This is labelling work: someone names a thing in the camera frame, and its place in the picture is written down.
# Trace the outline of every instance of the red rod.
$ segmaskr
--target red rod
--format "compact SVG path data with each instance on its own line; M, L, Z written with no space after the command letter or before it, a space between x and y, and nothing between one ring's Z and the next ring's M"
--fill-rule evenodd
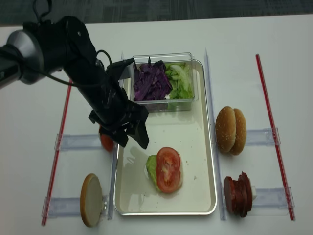
M266 84L265 84L264 74L263 74L263 70L262 70L261 59L260 59L259 54L255 55L255 57L256 57L256 63L258 64L258 69L259 69L259 74L260 74L261 83L262 83L262 87L263 87L266 107L268 109L268 117L269 117L270 126L271 126L272 129L276 129L275 123L274 123L273 114L272 114L272 110L271 110L270 104L269 104L268 91L266 89ZM274 140L276 139L275 132L273 132L273 138L274 138ZM284 169L282 154L280 152L279 145L275 145L275 148L276 148L276 154L277 154L280 174L282 176L283 186L285 188L285 195L286 195L286 200L287 200L287 204L288 204L290 220L295 220L293 207L291 206L292 204L291 204L291 199L290 199L290 195L289 195L289 187L288 187L286 173L285 173L285 169Z
M50 182L49 182L49 188L48 188L48 193L47 193L47 201L46 201L46 204L44 205L44 207L45 207L45 214L44 214L43 220L41 222L42 226L45 226L45 224L47 223L48 207L49 207L49 202L50 202L50 198L51 198L51 194L52 194L54 176L55 176L55 171L56 171L56 168L57 168L57 163L58 163L58 158L59 158L60 138L62 137L63 130L64 130L64 125L65 125L65 119L66 119L66 116L67 116L67 107L68 107L69 95L70 95L71 88L72 88L72 86L68 86L68 88L67 88L67 96L65 98L65 104L64 104L64 109L63 109L61 126L60 126L59 135L58 135L58 139L57 139L56 150L55 150L55 153L54 153L54 160L53 160L51 176L50 176Z

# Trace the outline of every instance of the hamburger bun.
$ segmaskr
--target hamburger bun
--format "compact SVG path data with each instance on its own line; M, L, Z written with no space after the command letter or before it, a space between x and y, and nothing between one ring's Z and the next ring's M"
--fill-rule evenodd
M230 150L232 155L240 154L246 144L246 119L241 110L234 109L236 117L236 140Z
M87 227L97 225L102 210L102 190L98 177L89 174L80 194L80 214Z
M228 153L236 139L236 116L231 107L225 106L220 110L216 118L215 132L219 150Z

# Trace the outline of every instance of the white tabletop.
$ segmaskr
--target white tabletop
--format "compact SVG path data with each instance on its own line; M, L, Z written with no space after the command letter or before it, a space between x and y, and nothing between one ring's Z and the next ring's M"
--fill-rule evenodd
M212 77L256 76L255 54L260 54L295 202L295 222L289 216L221 221L217 208L203 217L121 217L114 212L113 220L103 218L93 229L81 218L49 219L42 227L67 90L44 79L32 86L15 82L0 91L1 234L312 234L312 25L309 15L87 25L96 49L105 49L113 61L120 59L121 51L125 58L188 51L203 61L207 48ZM16 29L1 28L0 45Z

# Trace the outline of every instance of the clear plastic container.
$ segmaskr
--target clear plastic container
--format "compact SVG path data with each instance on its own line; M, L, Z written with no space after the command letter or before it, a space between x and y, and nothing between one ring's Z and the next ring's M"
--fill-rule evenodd
M184 63L188 71L188 78L191 85L192 96L188 99L163 99L163 100L147 100L135 101L137 104L145 106L149 112L158 111L187 111L191 110L191 103L198 99L197 80L195 73L195 59L191 53L177 53L177 54L161 54L161 55L141 55L133 57L136 66L139 69L140 65L147 64L150 58L151 63L162 60L165 66L169 63ZM134 73L132 73L132 83L130 91L130 100L134 100Z

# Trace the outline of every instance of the white tray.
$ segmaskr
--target white tray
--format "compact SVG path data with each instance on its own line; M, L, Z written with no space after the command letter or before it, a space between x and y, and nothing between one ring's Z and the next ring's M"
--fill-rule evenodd
M202 64L196 62L199 99L191 111L149 113L150 142L143 150L132 138L118 150L114 205L121 215L200 215L216 208L217 195ZM130 82L124 82L126 91ZM182 187L172 193L157 192L146 170L146 161L165 146L180 153Z

